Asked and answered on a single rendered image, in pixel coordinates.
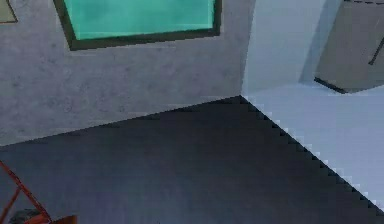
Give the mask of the red chair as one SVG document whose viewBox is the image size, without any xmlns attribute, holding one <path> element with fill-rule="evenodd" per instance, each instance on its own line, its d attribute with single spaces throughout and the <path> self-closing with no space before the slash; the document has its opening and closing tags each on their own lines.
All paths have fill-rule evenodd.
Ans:
<svg viewBox="0 0 384 224">
<path fill-rule="evenodd" d="M 23 194 L 29 202 L 34 206 L 38 213 L 30 218 L 27 218 L 23 224 L 78 224 L 77 215 L 69 215 L 56 220 L 53 220 L 44 206 L 37 200 L 32 192 L 26 187 L 26 185 L 20 180 L 20 178 L 3 162 L 0 160 L 0 167 L 15 183 L 16 188 L 14 194 L 9 200 L 8 204 L 4 207 L 0 214 L 0 224 L 4 224 L 6 217 L 9 214 L 10 209 L 18 199 L 20 194 Z"/>
</svg>

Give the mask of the beige framed wall picture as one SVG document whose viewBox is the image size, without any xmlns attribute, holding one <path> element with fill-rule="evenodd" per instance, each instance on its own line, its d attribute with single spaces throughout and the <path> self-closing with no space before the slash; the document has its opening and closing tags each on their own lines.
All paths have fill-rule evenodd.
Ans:
<svg viewBox="0 0 384 224">
<path fill-rule="evenodd" d="M 17 17 L 10 0 L 0 0 L 0 24 L 16 23 Z"/>
</svg>

